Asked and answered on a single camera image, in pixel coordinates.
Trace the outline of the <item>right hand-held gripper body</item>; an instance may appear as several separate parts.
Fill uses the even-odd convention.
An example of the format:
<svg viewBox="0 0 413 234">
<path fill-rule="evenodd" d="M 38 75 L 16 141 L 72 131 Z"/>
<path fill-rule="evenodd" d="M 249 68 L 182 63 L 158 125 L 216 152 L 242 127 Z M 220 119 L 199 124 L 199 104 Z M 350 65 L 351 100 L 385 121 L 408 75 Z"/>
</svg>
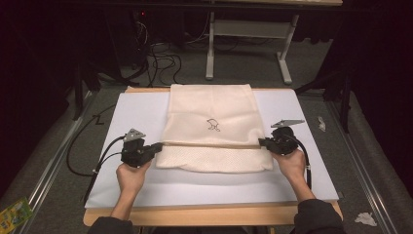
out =
<svg viewBox="0 0 413 234">
<path fill-rule="evenodd" d="M 286 155 L 293 152 L 302 142 L 294 135 L 291 127 L 304 123 L 304 120 L 280 120 L 272 125 L 272 138 L 270 139 L 269 150 L 279 155 Z"/>
</svg>

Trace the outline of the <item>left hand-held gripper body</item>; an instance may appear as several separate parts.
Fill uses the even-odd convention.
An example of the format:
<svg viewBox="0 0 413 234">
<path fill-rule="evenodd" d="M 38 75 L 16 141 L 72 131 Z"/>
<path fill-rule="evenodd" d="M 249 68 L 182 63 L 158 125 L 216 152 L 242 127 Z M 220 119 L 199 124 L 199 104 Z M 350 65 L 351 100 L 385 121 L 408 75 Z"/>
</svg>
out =
<svg viewBox="0 0 413 234">
<path fill-rule="evenodd" d="M 145 134 L 130 129 L 123 139 L 121 161 L 131 167 L 139 168 L 153 159 L 153 154 L 144 146 Z"/>
</svg>

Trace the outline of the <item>cream mesh laundry bag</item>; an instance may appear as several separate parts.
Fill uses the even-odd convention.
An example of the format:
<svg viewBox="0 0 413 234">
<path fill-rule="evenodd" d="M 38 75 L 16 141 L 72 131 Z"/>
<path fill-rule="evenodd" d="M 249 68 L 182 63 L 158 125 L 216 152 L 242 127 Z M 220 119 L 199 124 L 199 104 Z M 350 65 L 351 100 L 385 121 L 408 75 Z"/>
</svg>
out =
<svg viewBox="0 0 413 234">
<path fill-rule="evenodd" d="M 173 85 L 156 166 L 242 174 L 273 168 L 262 148 L 264 127 L 249 85 Z"/>
</svg>

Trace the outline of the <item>person's right hand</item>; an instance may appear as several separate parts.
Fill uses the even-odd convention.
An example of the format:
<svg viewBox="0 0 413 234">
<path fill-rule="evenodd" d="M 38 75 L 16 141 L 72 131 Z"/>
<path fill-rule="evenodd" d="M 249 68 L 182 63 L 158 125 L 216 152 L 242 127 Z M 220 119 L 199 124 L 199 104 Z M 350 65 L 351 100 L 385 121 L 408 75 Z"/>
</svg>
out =
<svg viewBox="0 0 413 234">
<path fill-rule="evenodd" d="M 304 153 L 296 149 L 287 155 L 272 154 L 278 162 L 282 174 L 290 183 L 306 182 L 304 178 L 305 156 Z"/>
</svg>

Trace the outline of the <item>person's left hand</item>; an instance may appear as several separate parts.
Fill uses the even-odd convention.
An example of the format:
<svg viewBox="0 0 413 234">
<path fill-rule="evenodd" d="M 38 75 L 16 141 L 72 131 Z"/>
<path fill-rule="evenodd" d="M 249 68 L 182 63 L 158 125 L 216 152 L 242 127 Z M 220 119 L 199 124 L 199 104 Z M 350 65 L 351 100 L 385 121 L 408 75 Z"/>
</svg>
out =
<svg viewBox="0 0 413 234">
<path fill-rule="evenodd" d="M 150 162 L 139 168 L 125 163 L 121 164 L 116 171 L 121 193 L 136 196 L 144 184 L 145 175 L 150 166 Z"/>
</svg>

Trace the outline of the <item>white table board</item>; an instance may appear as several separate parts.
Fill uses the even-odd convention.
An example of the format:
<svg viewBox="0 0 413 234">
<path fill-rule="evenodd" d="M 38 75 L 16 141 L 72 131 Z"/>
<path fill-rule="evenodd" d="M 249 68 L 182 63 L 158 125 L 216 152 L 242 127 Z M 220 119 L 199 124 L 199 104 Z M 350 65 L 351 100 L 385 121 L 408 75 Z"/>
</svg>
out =
<svg viewBox="0 0 413 234">
<path fill-rule="evenodd" d="M 265 134 L 280 120 L 296 119 L 292 130 L 304 144 L 311 165 L 312 191 L 323 201 L 336 201 L 338 194 L 321 159 L 308 121 L 294 91 L 290 89 L 256 90 Z M 167 121 L 168 92 L 123 93 L 119 95 L 107 133 L 105 146 L 131 128 L 146 134 L 145 142 L 161 139 Z M 120 193 L 116 169 L 121 164 L 121 142 L 110 147 L 111 156 L 100 169 L 85 207 L 112 208 Z M 172 206 L 219 206 L 294 202 L 296 197 L 278 168 L 252 174 L 205 174 L 152 166 L 146 173 L 134 205 L 138 208 Z"/>
</svg>

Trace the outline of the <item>black stand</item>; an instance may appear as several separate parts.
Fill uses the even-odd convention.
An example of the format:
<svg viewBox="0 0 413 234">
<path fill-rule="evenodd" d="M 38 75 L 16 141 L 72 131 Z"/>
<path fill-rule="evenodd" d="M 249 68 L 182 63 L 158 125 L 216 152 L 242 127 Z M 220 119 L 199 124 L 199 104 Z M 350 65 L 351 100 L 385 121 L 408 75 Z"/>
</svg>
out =
<svg viewBox="0 0 413 234">
<path fill-rule="evenodd" d="M 350 107 L 350 95 L 351 95 L 351 83 L 352 73 L 346 71 L 333 71 L 327 75 L 321 76 L 314 81 L 305 84 L 304 86 L 294 90 L 296 95 L 304 94 L 305 92 L 324 88 L 322 94 L 323 99 L 326 101 L 341 100 L 339 111 L 339 123 L 342 129 L 349 132 L 349 111 Z"/>
<path fill-rule="evenodd" d="M 78 62 L 74 72 L 74 95 L 75 95 L 75 114 L 73 120 L 76 121 L 81 116 L 84 109 L 83 85 L 89 91 L 97 92 L 100 90 L 100 83 L 94 64 L 88 60 Z"/>
</svg>

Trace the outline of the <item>wooden table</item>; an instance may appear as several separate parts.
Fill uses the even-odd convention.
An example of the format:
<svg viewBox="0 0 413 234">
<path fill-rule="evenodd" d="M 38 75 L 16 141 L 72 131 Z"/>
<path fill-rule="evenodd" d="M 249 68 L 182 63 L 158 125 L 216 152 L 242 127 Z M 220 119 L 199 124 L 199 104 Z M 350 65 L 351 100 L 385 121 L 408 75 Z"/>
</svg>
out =
<svg viewBox="0 0 413 234">
<path fill-rule="evenodd" d="M 124 93 L 144 92 L 169 93 L 169 89 L 129 88 Z M 336 206 L 338 199 L 328 203 Z M 133 204 L 131 221 L 136 226 L 272 226 L 292 223 L 296 212 L 296 200 L 283 203 L 154 208 L 138 208 Z"/>
</svg>

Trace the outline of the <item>crumpled white tissue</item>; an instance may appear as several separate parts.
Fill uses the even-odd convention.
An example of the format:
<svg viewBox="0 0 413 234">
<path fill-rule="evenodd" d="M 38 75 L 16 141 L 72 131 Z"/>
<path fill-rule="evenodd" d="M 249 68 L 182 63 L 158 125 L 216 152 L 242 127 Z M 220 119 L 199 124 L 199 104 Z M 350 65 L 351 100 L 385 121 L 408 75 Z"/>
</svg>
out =
<svg viewBox="0 0 413 234">
<path fill-rule="evenodd" d="M 355 218 L 355 222 L 362 223 L 369 226 L 377 226 L 377 222 L 374 220 L 372 213 L 360 213 Z"/>
</svg>

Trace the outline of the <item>green printed packet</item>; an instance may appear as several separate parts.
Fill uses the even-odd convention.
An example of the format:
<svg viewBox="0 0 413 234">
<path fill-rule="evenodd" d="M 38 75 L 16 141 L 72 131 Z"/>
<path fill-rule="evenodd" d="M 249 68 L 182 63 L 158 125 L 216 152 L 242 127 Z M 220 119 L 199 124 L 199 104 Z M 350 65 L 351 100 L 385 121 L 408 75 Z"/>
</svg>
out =
<svg viewBox="0 0 413 234">
<path fill-rule="evenodd" d="M 33 216 L 25 197 L 18 199 L 0 213 L 0 234 L 10 234 Z"/>
</svg>

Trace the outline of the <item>metal floor rail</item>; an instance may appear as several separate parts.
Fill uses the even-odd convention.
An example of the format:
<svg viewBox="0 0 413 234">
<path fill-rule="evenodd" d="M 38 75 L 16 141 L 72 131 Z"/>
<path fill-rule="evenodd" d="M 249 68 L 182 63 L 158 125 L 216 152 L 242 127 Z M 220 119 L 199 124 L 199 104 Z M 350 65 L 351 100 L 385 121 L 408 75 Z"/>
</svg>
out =
<svg viewBox="0 0 413 234">
<path fill-rule="evenodd" d="M 19 227 L 16 231 L 13 231 L 12 234 L 27 234 L 32 222 L 40 211 L 40 208 L 45 201 L 53 185 L 53 182 L 56 179 L 61 165 L 63 164 L 65 154 L 67 153 L 67 150 L 69 148 L 69 144 L 73 141 L 75 134 L 84 121 L 85 113 L 94 102 L 95 97 L 96 92 L 92 91 L 87 91 L 86 94 L 82 97 L 84 106 L 80 111 L 76 110 L 75 114 L 70 117 L 69 125 L 64 132 L 63 138 L 59 142 L 58 148 L 54 151 L 54 154 L 51 156 L 48 164 L 42 171 L 42 174 L 39 177 L 36 186 L 33 188 L 30 196 L 28 197 L 28 203 L 32 208 L 33 216 L 28 221 L 26 221 L 22 225 L 22 227 Z"/>
<path fill-rule="evenodd" d="M 384 200 L 378 189 L 374 185 L 367 169 L 363 165 L 351 136 L 345 132 L 344 127 L 340 123 L 339 111 L 337 110 L 335 104 L 331 101 L 328 101 L 325 105 L 350 152 L 350 160 L 356 170 L 357 178 L 360 182 L 364 194 L 366 195 L 366 199 L 370 207 L 372 208 L 372 212 L 374 213 L 377 222 L 381 230 L 383 231 L 383 234 L 398 234 L 389 215 L 388 209 L 384 204 Z"/>
</svg>

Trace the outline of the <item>white metal desk frame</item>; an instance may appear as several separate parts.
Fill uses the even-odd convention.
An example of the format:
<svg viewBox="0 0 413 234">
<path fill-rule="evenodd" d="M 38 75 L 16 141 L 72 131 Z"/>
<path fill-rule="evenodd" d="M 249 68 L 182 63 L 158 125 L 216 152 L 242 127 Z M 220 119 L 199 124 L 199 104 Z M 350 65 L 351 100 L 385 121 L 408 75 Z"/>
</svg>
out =
<svg viewBox="0 0 413 234">
<path fill-rule="evenodd" d="M 341 7 L 343 0 L 208 0 L 213 6 L 219 3 L 236 3 L 268 5 L 269 7 Z M 214 77 L 214 38 L 216 36 L 234 36 L 264 39 L 282 39 L 283 47 L 276 51 L 275 56 L 281 71 L 282 80 L 286 85 L 292 84 L 292 79 L 286 63 L 286 55 L 290 47 L 300 14 L 293 13 L 284 21 L 268 21 L 253 19 L 216 19 L 215 12 L 208 13 L 209 34 L 208 51 L 206 54 L 206 79 Z"/>
</svg>

